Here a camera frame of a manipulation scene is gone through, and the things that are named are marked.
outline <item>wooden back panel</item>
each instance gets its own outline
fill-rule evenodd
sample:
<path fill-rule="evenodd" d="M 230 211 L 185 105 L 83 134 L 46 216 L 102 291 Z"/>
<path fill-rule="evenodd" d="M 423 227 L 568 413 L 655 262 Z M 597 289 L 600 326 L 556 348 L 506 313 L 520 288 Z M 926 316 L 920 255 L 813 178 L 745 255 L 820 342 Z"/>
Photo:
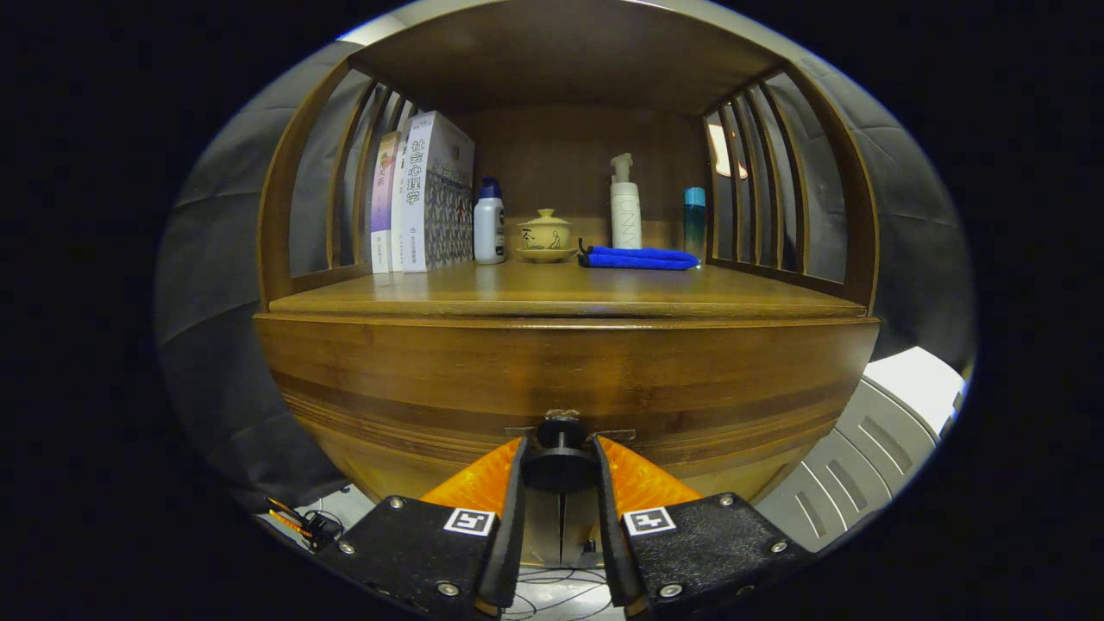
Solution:
<path fill-rule="evenodd" d="M 573 239 L 609 245 L 609 159 L 633 154 L 644 243 L 682 248 L 682 190 L 709 182 L 707 144 L 694 115 L 593 106 L 518 106 L 449 115 L 476 143 L 476 186 L 498 179 L 506 206 L 506 254 L 517 224 L 554 209 Z"/>

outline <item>book spine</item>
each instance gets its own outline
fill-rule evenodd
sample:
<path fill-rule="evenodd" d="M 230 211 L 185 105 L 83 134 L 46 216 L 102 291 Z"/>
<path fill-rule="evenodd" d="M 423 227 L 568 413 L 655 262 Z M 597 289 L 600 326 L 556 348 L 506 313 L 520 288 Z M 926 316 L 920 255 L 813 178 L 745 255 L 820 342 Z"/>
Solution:
<path fill-rule="evenodd" d="M 403 271 L 403 186 L 406 182 L 404 176 L 406 158 L 406 136 L 408 127 L 405 127 L 399 137 L 399 147 L 395 149 L 395 175 L 391 183 L 391 271 Z"/>
<path fill-rule="evenodd" d="M 437 113 L 418 115 L 411 122 L 406 141 L 406 176 L 403 197 L 403 272 L 426 272 L 425 180 L 427 150 Z"/>
<path fill-rule="evenodd" d="M 471 168 L 475 144 L 445 117 L 429 139 L 425 181 L 428 270 L 473 259 Z"/>
<path fill-rule="evenodd" d="M 371 231 L 369 248 L 372 253 L 373 274 L 391 272 L 391 186 L 397 146 L 399 135 L 395 131 L 380 138 L 375 178 L 372 182 L 372 214 L 369 224 Z"/>

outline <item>blue cap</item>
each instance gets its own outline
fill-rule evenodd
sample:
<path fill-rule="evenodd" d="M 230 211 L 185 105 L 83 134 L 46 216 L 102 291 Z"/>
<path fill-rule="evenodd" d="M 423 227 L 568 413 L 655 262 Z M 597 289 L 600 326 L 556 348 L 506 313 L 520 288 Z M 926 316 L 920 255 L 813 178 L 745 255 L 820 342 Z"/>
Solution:
<path fill-rule="evenodd" d="M 479 198 L 481 199 L 500 199 L 502 198 L 502 190 L 498 187 L 498 179 L 493 177 L 484 177 L 484 187 L 479 188 Z"/>
<path fill-rule="evenodd" d="M 705 190 L 702 188 L 687 188 L 682 190 L 682 204 L 705 207 Z"/>

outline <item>small bottle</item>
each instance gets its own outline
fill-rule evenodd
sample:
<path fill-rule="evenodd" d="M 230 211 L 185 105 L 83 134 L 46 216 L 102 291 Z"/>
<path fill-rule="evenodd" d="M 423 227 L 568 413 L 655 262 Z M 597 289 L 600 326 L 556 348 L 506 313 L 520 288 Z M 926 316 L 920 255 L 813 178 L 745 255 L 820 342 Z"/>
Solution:
<path fill-rule="evenodd" d="M 493 177 L 484 177 L 479 189 L 479 202 L 475 208 L 476 263 L 493 265 L 506 261 L 506 208 L 502 206 L 502 190 Z"/>
<path fill-rule="evenodd" d="M 630 248 L 639 250 L 640 234 L 640 191 L 636 183 L 628 180 L 628 169 L 633 166 L 633 155 L 622 154 L 609 160 L 616 175 L 609 178 L 609 212 L 613 228 L 614 248 Z"/>
<path fill-rule="evenodd" d="M 682 190 L 682 251 L 698 257 L 698 266 L 705 259 L 705 190 Z"/>

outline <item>orange gripper pad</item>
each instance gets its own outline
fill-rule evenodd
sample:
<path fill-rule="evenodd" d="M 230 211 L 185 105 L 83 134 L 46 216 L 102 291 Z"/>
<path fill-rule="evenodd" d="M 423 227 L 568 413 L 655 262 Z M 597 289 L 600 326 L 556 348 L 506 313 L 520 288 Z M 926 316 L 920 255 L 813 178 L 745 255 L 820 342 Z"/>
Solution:
<path fill-rule="evenodd" d="M 618 519 L 626 512 L 665 507 L 702 497 L 664 469 L 613 440 L 599 435 L 598 442 L 609 461 Z"/>
<path fill-rule="evenodd" d="M 446 507 L 492 511 L 502 517 L 510 467 L 520 443 L 521 439 L 517 438 L 479 457 L 422 496 L 422 502 Z"/>

